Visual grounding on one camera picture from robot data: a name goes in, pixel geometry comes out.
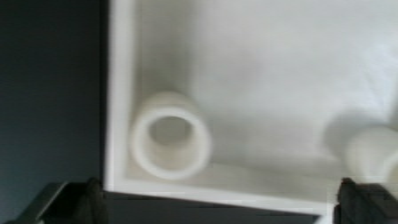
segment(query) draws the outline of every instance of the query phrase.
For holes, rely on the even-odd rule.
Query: black background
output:
[[[50,182],[102,179],[107,2],[0,1],[0,223]],[[111,223],[313,223],[315,217],[107,195]]]

